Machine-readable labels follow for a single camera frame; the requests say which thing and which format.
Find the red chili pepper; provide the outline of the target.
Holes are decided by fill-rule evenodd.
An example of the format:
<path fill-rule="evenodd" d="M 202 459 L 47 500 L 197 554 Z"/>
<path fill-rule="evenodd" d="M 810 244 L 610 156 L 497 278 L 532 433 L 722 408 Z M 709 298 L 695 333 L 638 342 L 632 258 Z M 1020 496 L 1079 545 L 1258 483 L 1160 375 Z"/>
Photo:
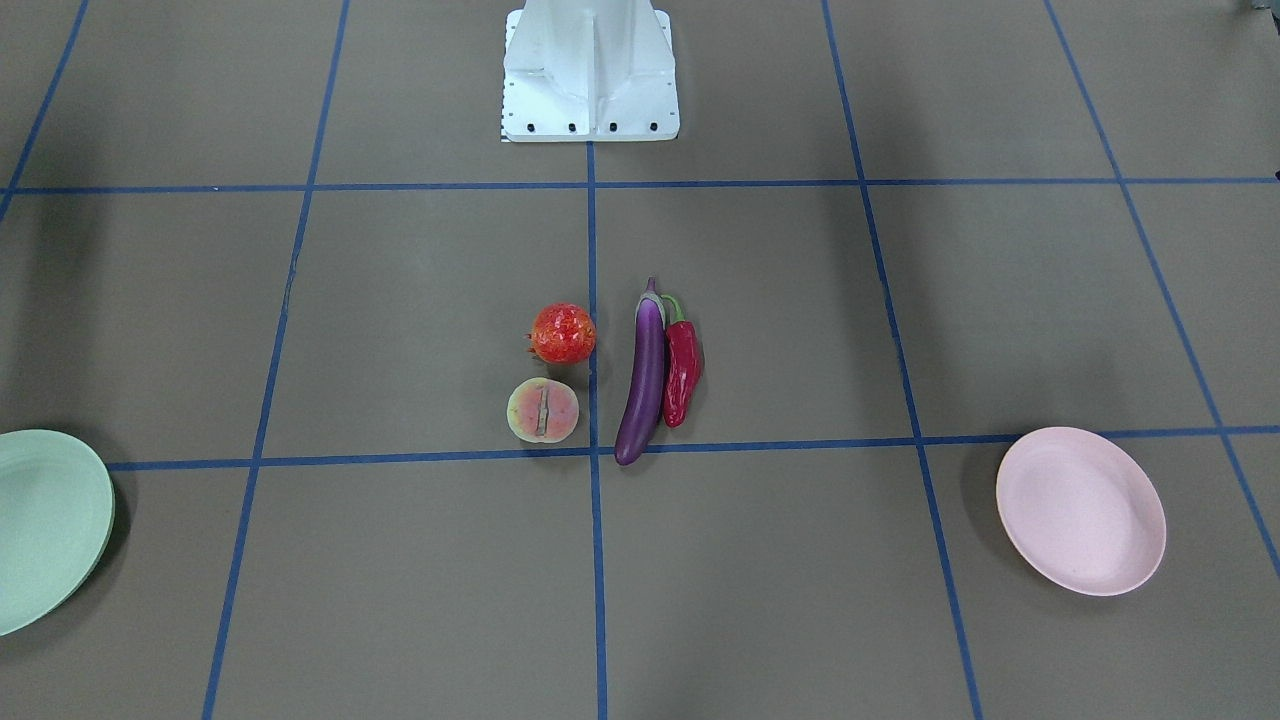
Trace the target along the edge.
<path fill-rule="evenodd" d="M 686 318 L 678 300 L 669 293 L 663 293 L 660 299 L 671 310 L 666 327 L 667 372 L 662 418 L 668 428 L 676 428 L 685 423 L 701 379 L 701 348 L 696 328 Z"/>

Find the purple eggplant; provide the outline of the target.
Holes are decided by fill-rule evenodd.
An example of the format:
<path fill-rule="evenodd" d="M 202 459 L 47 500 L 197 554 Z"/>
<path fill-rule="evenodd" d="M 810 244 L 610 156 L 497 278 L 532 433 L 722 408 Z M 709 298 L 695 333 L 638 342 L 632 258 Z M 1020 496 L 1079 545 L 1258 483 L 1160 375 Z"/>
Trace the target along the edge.
<path fill-rule="evenodd" d="M 666 305 L 650 277 L 634 314 L 634 363 L 628 397 L 614 438 L 614 461 L 636 462 L 646 451 L 660 419 L 666 386 Z"/>

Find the halved peach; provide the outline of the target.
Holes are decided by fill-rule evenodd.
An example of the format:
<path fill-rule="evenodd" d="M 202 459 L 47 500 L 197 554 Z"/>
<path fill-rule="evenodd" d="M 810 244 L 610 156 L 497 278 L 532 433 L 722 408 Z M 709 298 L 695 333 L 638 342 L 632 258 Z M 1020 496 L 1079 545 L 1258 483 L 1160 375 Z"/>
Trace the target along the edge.
<path fill-rule="evenodd" d="M 553 445 L 567 439 L 580 419 L 579 396 L 559 380 L 534 377 L 509 395 L 506 418 L 517 439 L 532 445 Z"/>

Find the pink plate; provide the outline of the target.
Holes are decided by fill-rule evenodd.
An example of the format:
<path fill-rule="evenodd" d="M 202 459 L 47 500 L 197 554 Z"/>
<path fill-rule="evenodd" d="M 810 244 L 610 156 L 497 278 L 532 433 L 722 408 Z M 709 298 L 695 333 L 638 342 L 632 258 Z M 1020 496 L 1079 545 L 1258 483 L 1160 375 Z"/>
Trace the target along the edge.
<path fill-rule="evenodd" d="M 1089 430 L 1046 427 L 1016 439 L 1000 461 L 995 502 L 1021 559 L 1079 594 L 1130 593 L 1166 553 L 1167 519 L 1153 482 Z"/>

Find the green plate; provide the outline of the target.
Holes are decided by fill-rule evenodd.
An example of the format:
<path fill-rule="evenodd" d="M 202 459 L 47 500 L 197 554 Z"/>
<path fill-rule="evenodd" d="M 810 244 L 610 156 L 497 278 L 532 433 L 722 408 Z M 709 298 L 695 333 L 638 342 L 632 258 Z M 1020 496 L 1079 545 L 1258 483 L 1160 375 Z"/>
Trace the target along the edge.
<path fill-rule="evenodd" d="M 1 633 L 47 616 L 97 566 L 115 519 L 101 457 L 59 430 L 1 437 Z"/>

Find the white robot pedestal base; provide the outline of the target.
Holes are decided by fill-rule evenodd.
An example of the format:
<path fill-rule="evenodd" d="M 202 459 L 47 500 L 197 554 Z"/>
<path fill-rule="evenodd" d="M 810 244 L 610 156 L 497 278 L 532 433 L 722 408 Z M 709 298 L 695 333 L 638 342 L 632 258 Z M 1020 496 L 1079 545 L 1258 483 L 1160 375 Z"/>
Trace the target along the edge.
<path fill-rule="evenodd" d="M 668 13 L 649 1 L 526 1 L 506 17 L 504 29 L 503 141 L 678 137 Z"/>

